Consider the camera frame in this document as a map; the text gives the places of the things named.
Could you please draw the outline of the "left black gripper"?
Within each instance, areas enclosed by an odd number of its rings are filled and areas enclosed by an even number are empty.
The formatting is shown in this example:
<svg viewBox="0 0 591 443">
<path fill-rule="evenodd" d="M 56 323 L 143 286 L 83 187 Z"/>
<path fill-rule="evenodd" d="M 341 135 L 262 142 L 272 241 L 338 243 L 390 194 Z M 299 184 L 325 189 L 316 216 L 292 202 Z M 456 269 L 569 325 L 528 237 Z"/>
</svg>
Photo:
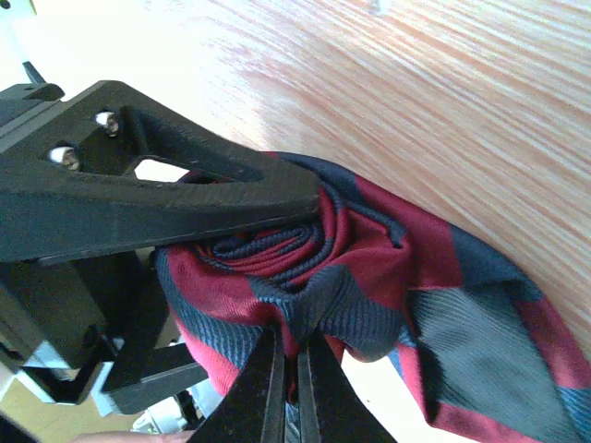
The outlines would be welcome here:
<svg viewBox="0 0 591 443">
<path fill-rule="evenodd" d="M 11 252 L 46 234 L 36 205 L 1 194 L 1 362 L 42 401 L 80 404 L 92 389 L 135 414 L 207 378 L 181 342 L 153 260 L 134 252 L 53 265 Z"/>
</svg>

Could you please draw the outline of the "red navy striped tie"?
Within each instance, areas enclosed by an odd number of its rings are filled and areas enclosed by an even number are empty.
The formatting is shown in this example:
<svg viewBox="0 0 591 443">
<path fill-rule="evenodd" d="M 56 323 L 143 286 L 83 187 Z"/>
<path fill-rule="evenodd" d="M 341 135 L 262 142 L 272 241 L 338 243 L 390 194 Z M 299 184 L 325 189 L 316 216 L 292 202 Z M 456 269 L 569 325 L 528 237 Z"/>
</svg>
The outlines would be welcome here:
<svg viewBox="0 0 591 443">
<path fill-rule="evenodd" d="M 590 365 L 546 295 L 472 234 L 332 162 L 307 221 L 156 252 L 176 324 L 226 394 L 267 326 L 294 358 L 389 358 L 427 422 L 479 442 L 586 442 Z"/>
</svg>

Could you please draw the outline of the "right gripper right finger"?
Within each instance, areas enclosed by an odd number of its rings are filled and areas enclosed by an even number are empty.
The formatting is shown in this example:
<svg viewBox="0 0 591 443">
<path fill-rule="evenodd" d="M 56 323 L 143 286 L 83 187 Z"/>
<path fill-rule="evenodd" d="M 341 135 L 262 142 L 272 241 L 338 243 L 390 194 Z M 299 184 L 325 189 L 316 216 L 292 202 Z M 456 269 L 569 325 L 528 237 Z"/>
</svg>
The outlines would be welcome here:
<svg viewBox="0 0 591 443">
<path fill-rule="evenodd" d="M 356 395 L 319 330 L 297 357 L 299 435 L 302 442 L 395 443 Z"/>
</svg>

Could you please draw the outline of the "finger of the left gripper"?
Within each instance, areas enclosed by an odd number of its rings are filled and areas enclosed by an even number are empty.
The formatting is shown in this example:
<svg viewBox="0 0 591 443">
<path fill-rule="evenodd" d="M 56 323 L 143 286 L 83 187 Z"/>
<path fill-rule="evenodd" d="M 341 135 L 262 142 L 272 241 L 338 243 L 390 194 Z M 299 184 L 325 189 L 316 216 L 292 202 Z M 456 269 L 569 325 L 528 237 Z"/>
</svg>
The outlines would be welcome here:
<svg viewBox="0 0 591 443">
<path fill-rule="evenodd" d="M 257 230 L 319 206 L 312 172 L 119 81 L 1 94 L 1 259 L 54 264 Z"/>
</svg>

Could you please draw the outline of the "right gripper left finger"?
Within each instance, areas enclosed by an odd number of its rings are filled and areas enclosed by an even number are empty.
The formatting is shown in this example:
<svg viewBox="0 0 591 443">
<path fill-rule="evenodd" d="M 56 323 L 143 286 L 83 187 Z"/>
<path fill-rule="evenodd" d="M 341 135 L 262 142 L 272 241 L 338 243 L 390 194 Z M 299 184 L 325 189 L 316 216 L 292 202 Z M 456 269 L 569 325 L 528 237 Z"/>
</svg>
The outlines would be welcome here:
<svg viewBox="0 0 591 443">
<path fill-rule="evenodd" d="M 283 442 L 285 402 L 280 331 L 265 329 L 223 401 L 188 442 Z"/>
</svg>

